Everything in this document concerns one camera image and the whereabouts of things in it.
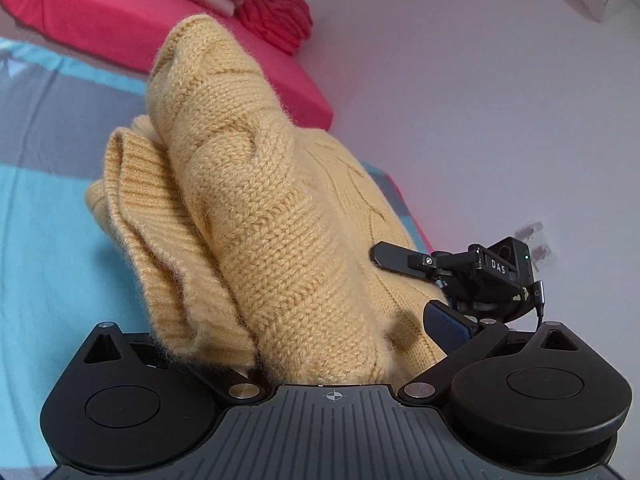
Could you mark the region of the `red sheeted mattress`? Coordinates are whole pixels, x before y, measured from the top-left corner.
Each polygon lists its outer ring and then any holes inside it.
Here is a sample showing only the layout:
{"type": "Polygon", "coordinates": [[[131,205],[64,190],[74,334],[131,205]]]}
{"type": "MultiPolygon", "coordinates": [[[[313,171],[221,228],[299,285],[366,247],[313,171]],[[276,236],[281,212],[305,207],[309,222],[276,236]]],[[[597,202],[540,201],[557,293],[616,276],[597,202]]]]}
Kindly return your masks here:
{"type": "MultiPolygon", "coordinates": [[[[168,32],[204,11],[189,0],[1,0],[6,12],[42,36],[116,65],[149,73],[168,32]]],[[[295,58],[235,18],[217,16],[262,66],[297,125],[330,128],[331,105],[295,58]]]]}

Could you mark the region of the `blue grey patterned bedsheet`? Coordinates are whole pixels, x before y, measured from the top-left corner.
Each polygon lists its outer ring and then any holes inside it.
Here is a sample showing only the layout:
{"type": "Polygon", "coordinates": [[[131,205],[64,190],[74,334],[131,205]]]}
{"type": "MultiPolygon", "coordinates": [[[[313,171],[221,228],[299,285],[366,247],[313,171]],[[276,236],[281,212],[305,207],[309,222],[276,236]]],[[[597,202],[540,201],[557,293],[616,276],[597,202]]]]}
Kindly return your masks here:
{"type": "Polygon", "coordinates": [[[42,404],[96,324],[148,327],[127,260],[85,205],[112,131],[144,111],[142,81],[15,39],[1,43],[1,474],[53,460],[42,404]]]}

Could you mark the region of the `tan cable-knit cardigan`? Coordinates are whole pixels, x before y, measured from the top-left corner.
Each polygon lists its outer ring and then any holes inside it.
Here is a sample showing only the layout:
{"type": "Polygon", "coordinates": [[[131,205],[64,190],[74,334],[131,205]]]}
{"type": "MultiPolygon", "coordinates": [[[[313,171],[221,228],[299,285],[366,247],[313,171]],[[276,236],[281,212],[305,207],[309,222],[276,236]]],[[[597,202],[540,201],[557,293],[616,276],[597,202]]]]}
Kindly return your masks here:
{"type": "Polygon", "coordinates": [[[86,204],[179,360],[399,386],[444,357],[423,326],[442,292],[370,260],[378,242],[412,246],[378,185],[329,133],[294,125],[207,15],[167,36],[146,112],[112,133],[86,204]]]}

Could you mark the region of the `red folded blanket stack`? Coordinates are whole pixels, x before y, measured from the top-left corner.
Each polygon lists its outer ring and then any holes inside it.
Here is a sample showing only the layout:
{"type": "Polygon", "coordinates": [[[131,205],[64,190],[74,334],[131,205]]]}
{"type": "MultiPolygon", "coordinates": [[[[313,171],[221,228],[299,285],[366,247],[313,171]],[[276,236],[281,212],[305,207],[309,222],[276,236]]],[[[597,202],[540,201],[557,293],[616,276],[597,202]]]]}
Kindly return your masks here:
{"type": "Polygon", "coordinates": [[[252,34],[294,56],[311,37],[314,20],[305,0],[245,0],[235,17],[252,34]]]}

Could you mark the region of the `white wall socket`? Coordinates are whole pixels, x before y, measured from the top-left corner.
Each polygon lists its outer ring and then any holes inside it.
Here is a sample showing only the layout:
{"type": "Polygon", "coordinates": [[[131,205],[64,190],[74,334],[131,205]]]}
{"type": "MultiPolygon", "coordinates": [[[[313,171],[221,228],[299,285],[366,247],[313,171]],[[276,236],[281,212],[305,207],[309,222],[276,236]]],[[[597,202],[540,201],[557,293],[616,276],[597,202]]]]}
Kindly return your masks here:
{"type": "Polygon", "coordinates": [[[514,232],[514,237],[528,246],[530,260],[537,272],[555,262],[555,252],[548,243],[544,234],[544,224],[541,221],[529,221],[514,232]]]}

